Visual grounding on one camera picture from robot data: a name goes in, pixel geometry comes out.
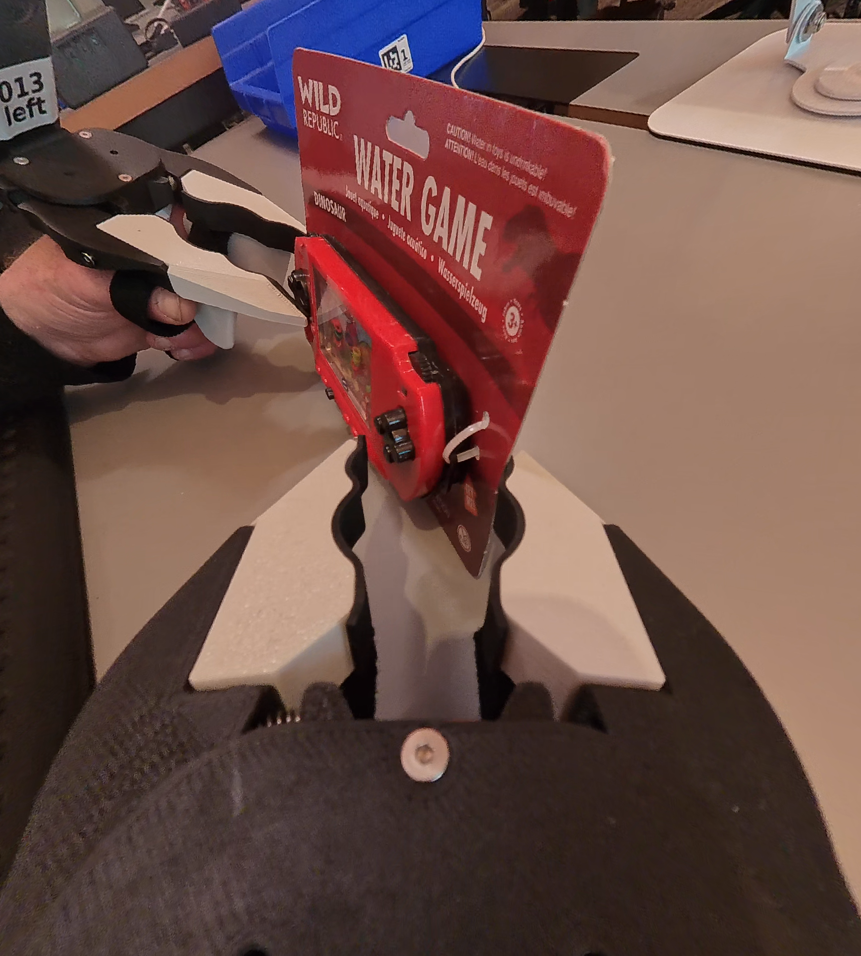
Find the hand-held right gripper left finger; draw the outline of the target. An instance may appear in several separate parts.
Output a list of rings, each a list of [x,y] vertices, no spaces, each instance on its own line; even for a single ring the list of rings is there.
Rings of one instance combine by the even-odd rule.
[[[365,440],[348,440],[255,521],[192,687],[273,687],[296,711],[307,687],[329,683],[371,718],[371,615],[354,553],[367,480]]]

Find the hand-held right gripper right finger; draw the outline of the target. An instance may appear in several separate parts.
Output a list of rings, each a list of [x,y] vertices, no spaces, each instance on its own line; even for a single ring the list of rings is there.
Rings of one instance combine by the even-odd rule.
[[[496,498],[494,560],[475,633],[480,717],[542,686],[556,719],[596,721],[584,687],[661,691],[663,667],[604,521],[527,452]]]

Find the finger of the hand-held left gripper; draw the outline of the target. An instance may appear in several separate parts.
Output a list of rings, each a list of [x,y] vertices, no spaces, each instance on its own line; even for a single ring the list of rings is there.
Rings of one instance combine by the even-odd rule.
[[[119,214],[99,230],[162,262],[174,292],[197,305],[198,328],[220,349],[233,347],[239,315],[306,325],[305,315],[269,278],[233,265],[219,252],[191,245],[160,216]]]
[[[178,178],[179,204],[194,230],[206,238],[225,238],[223,245],[199,245],[190,239],[189,261],[197,268],[229,276],[245,272],[231,259],[228,247],[234,234],[242,235],[264,249],[281,252],[288,262],[295,245],[305,237],[305,228],[261,192],[236,185],[201,170],[191,170]]]

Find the red handheld toy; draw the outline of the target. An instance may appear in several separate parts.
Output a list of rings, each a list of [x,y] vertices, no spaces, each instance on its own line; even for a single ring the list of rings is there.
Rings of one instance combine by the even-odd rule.
[[[445,83],[293,57],[315,365],[467,572],[601,211],[600,136]]]

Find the person's left hand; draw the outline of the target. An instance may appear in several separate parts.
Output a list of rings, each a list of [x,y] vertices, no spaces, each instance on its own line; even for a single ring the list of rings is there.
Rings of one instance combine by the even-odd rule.
[[[0,306],[33,341],[81,367],[145,350],[166,352],[180,361],[216,352],[197,325],[168,338],[129,322],[111,302],[111,278],[111,272],[74,264],[54,240],[42,236],[1,273]]]

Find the wooden side table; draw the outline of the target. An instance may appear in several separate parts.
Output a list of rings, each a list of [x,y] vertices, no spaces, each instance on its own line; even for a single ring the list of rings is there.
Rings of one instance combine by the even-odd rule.
[[[238,111],[224,76],[215,42],[211,37],[167,56],[149,66],[141,59],[140,71],[114,89],[84,107],[73,109],[71,120],[64,119],[58,104],[58,80],[50,49],[44,8],[35,3],[6,3],[0,12],[18,13],[18,20],[0,20],[0,192],[5,180],[18,174],[33,175],[34,160],[47,144],[86,128],[118,130],[137,116],[162,103],[166,112],[157,118],[153,132],[142,131],[139,140],[173,149],[188,140],[185,134],[174,137],[175,97],[201,82],[213,78],[221,91],[205,90],[205,98],[195,101],[195,122],[209,128]]]

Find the grey storage box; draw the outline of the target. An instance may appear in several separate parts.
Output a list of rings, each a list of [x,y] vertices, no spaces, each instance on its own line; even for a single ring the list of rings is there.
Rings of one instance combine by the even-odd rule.
[[[147,70],[146,55],[114,4],[47,2],[59,101],[77,108]]]

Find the blue plastic bin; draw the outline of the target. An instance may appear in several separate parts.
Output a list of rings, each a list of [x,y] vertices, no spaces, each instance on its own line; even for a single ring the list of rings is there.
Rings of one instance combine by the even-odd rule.
[[[212,28],[235,101],[296,137],[298,48],[431,78],[483,37],[480,1],[263,1]]]

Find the black flat pad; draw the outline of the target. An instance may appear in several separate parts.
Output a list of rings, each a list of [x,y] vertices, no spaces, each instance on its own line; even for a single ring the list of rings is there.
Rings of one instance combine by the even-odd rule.
[[[457,72],[457,86],[535,112],[563,115],[572,101],[637,52],[485,46]]]

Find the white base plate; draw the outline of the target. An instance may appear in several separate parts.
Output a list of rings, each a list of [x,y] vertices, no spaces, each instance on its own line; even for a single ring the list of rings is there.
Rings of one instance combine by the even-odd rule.
[[[773,33],[657,109],[659,137],[861,173],[861,20]]]

